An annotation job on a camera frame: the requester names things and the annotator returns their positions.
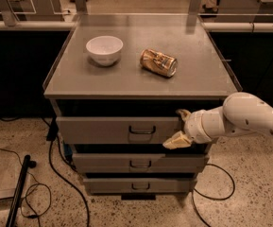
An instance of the black pole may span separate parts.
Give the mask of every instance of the black pole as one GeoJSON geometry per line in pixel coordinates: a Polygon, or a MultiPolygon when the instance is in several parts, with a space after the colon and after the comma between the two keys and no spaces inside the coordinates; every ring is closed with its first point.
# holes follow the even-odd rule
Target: black pole
{"type": "Polygon", "coordinates": [[[27,173],[27,170],[29,167],[29,163],[30,163],[30,156],[26,155],[24,158],[22,168],[21,168],[19,180],[16,184],[14,197],[13,197],[13,201],[12,201],[12,204],[10,207],[10,212],[9,212],[6,227],[12,227],[15,224],[16,214],[17,214],[17,210],[20,205],[20,200],[21,200],[23,189],[24,189],[26,173],[27,173]]]}

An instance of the speckled floor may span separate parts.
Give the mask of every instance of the speckled floor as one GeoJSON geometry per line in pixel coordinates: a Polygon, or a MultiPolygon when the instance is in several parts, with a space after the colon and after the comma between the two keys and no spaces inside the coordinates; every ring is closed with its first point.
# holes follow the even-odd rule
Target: speckled floor
{"type": "MultiPolygon", "coordinates": [[[[48,128],[41,119],[0,120],[0,148],[15,150],[21,159],[29,154],[37,166],[30,169],[37,181],[52,192],[51,208],[41,217],[42,226],[86,226],[86,209],[75,189],[59,178],[48,162],[48,128]]],[[[235,193],[226,201],[210,201],[195,193],[199,213],[212,226],[273,226],[273,141],[261,136],[220,138],[210,150],[209,163],[226,169],[235,180],[235,193]]],[[[191,194],[158,195],[154,201],[122,201],[120,196],[88,196],[77,175],[60,158],[57,144],[52,150],[56,170],[82,191],[90,208],[91,226],[205,226],[196,216],[191,194]]],[[[0,151],[0,190],[13,188],[20,171],[14,154],[0,151]]],[[[35,183],[30,175],[26,188],[35,183]]],[[[223,198],[229,195],[229,177],[216,167],[206,166],[196,189],[223,198]]],[[[48,204],[48,193],[40,187],[29,201],[39,212],[48,204]]],[[[11,202],[0,201],[0,226],[5,226],[11,202]]],[[[25,204],[23,213],[31,214],[25,204]]],[[[17,214],[17,226],[38,226],[36,219],[17,214]]]]}

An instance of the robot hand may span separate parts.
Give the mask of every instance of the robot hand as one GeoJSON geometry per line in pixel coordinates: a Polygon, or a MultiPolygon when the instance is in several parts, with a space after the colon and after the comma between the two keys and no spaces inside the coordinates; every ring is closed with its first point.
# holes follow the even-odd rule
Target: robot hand
{"type": "Polygon", "coordinates": [[[235,93],[222,107],[189,113],[178,110],[184,131],[163,143],[166,148],[186,148],[192,143],[209,143],[220,136],[242,136],[254,132],[273,138],[273,108],[248,93],[235,93]]]}

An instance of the cabinet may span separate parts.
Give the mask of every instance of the cabinet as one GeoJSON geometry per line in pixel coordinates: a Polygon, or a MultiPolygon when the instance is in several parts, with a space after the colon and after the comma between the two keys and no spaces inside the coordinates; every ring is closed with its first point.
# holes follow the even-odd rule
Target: cabinet
{"type": "Polygon", "coordinates": [[[183,123],[176,109],[222,104],[236,92],[200,24],[185,15],[85,15],[44,84],[64,142],[90,194],[188,193],[211,144],[170,150],[162,143],[183,123]],[[97,66],[85,43],[99,35],[124,42],[121,60],[97,66]],[[170,79],[139,66],[148,47],[178,59],[170,79]]]}

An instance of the floor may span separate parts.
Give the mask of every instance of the floor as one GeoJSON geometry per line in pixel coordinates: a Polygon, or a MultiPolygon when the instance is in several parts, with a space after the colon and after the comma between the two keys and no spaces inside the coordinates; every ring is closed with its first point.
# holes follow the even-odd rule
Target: floor
{"type": "MultiPolygon", "coordinates": [[[[74,4],[63,1],[64,8],[74,4]]],[[[189,0],[89,0],[90,13],[104,12],[184,12],[189,0]]],[[[29,154],[37,166],[29,170],[51,189],[51,206],[40,217],[42,226],[86,226],[87,212],[76,190],[61,179],[49,165],[48,126],[40,118],[0,119],[0,148],[16,151],[20,158],[29,154]]],[[[81,177],[66,165],[55,142],[51,154],[55,169],[85,196],[91,227],[188,227],[205,226],[196,215],[192,194],[158,195],[154,201],[122,201],[120,196],[89,196],[81,177]]],[[[194,193],[196,207],[211,226],[273,226],[273,141],[252,135],[221,137],[210,150],[210,164],[223,167],[235,181],[234,194],[225,201],[211,201],[194,193]]],[[[0,190],[15,187],[20,163],[14,153],[0,150],[0,190]]],[[[27,188],[35,183],[26,177],[27,188]]],[[[196,190],[215,198],[225,198],[232,190],[230,178],[214,166],[206,166],[197,178],[196,190]]],[[[49,193],[39,186],[28,197],[31,206],[42,213],[49,205],[49,193]]],[[[0,201],[0,226],[5,226],[11,201],[0,201]]],[[[24,215],[32,211],[23,202],[24,215]]],[[[39,226],[36,219],[17,213],[17,226],[39,226]]]]}

